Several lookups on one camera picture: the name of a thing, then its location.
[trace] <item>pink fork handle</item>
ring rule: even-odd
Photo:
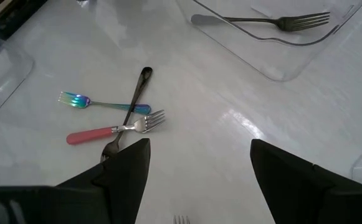
[[[112,127],[100,128],[89,131],[81,131],[79,133],[69,134],[66,138],[68,144],[81,144],[87,141],[110,137],[112,135]]]

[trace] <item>utensil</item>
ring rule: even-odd
[[[174,224],[191,224],[189,217],[183,215],[174,215]]]
[[[143,70],[141,72],[141,75],[139,76],[138,84],[136,85],[135,92],[133,94],[130,109],[128,110],[128,112],[127,112],[127,114],[125,116],[125,120],[124,120],[123,125],[126,125],[128,120],[130,119],[131,112],[133,111],[133,109],[135,107],[136,101],[138,101],[138,98],[142,94],[142,91],[145,88],[146,84],[148,83],[152,73],[153,73],[152,68],[150,68],[150,67],[143,68]],[[120,151],[120,146],[119,146],[118,143],[119,143],[120,138],[123,135],[123,133],[124,132],[118,133],[118,135],[114,139],[114,141],[108,143],[105,146],[105,148],[104,148],[104,150],[102,152],[102,155],[100,156],[100,162],[104,162],[109,157],[114,157],[115,154]]]
[[[330,12],[322,12],[309,14],[304,16],[281,17],[279,19],[258,19],[258,18],[236,18],[224,17],[230,22],[268,22],[275,24],[280,30],[286,32],[294,32],[314,27],[322,26],[329,23]],[[222,22],[214,16],[204,16],[195,14],[191,18],[191,22],[196,25],[212,25]]]
[[[86,108],[90,105],[100,105],[100,106],[107,106],[110,108],[120,109],[120,110],[129,110],[131,105],[125,104],[117,104],[117,103],[102,103],[97,101],[92,101],[89,97],[83,96],[76,93],[69,93],[69,92],[60,92],[59,102],[64,103],[69,106],[73,106],[75,108]],[[135,109],[133,112],[138,114],[149,114],[151,108],[149,105],[135,105]]]
[[[89,131],[81,131],[78,133],[69,134],[66,138],[69,144],[80,144],[83,142],[96,140],[111,136],[113,133],[121,131],[134,130],[138,133],[147,133],[165,121],[164,110],[157,111],[151,115],[146,115],[131,125],[113,126],[107,128],[94,129]]]

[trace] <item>white surface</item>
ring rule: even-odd
[[[193,224],[274,223],[250,163],[251,139],[344,176],[362,154],[357,24],[362,14],[298,78],[275,83],[188,25],[174,1],[98,0],[87,12],[50,0],[11,39],[36,65],[0,109],[0,185],[55,185],[94,166],[109,139],[72,147],[66,135],[119,124],[125,112],[69,108],[57,102],[60,90],[126,103],[151,66],[140,102],[166,110],[168,120],[121,142],[151,139],[137,223],[172,223],[174,214]]]

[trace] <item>table surface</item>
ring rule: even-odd
[[[263,139],[350,176],[362,154],[362,10],[296,79],[272,82],[189,25],[165,0],[50,0],[9,40],[36,64],[0,109],[0,185],[55,185],[99,162],[109,142],[69,146],[69,133],[121,124],[126,112],[70,108],[60,91],[166,110],[151,139],[137,223],[273,223],[249,158]]]

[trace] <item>rainbow fork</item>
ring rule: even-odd
[[[64,103],[75,108],[86,108],[89,105],[100,105],[107,106],[115,109],[128,111],[130,105],[125,104],[116,104],[116,103],[102,103],[97,101],[92,101],[89,97],[83,96],[76,93],[69,93],[62,91],[59,96],[59,102]],[[134,112],[138,114],[148,115],[151,111],[149,105],[135,105]]]

